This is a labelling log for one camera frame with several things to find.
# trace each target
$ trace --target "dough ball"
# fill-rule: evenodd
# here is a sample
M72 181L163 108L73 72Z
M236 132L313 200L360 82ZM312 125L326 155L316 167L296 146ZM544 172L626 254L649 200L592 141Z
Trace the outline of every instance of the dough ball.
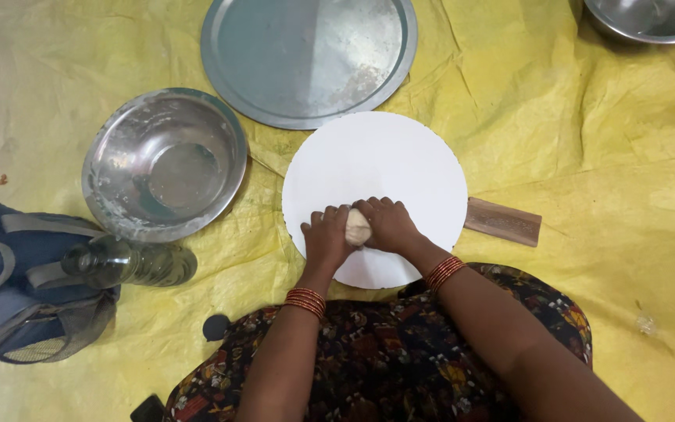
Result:
M371 237L369 221L357 208L348 212L348 222L345 224L345 241L349 245L363 246Z

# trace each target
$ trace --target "woman's right hand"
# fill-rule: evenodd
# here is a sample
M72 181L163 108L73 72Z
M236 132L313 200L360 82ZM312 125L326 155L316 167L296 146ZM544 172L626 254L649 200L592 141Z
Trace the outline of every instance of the woman's right hand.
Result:
M356 201L353 208L358 208L369 221L371 238L365 245L370 248L405 256L415 244L425 240L400 201L370 197Z

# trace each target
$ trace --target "floral print fabric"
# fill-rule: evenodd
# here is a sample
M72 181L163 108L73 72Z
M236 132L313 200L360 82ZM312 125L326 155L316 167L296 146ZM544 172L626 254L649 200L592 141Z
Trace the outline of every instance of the floral print fabric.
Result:
M509 266L469 265L592 368L587 319L567 296ZM254 352L279 308L260 309L231 325L220 349L170 394L166 422L234 419ZM519 419L500 381L423 282L410 284L392 302L327 302L305 420Z

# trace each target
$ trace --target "yellow tarpaulin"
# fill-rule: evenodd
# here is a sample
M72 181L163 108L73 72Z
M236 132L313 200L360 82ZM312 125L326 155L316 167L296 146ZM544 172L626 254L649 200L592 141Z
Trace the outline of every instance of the yellow tarpaulin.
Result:
M0 201L90 217L82 159L120 105L154 89L214 93L200 61L210 0L0 0ZM471 195L543 216L538 248L464 231L467 261L516 266L567 293L593 327L595 371L648 420L675 420L675 46L607 45L576 2L415 0L418 52L381 107L439 134ZM303 260L280 212L309 132L239 116L253 158L233 211L184 243L200 269L126 286L116 321L57 363L0 363L0 420L127 420L218 343L205 318L280 302ZM334 285L331 297L392 291ZM642 312L657 332L642 334Z

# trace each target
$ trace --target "stainless steel bowl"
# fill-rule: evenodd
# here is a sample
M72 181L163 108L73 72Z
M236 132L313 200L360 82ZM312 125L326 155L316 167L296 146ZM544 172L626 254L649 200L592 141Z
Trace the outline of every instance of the stainless steel bowl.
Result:
M595 28L612 38L675 43L675 0L585 0Z
M127 102L100 129L82 166L82 194L108 232L170 242L226 209L247 153L239 120L222 101L161 89Z

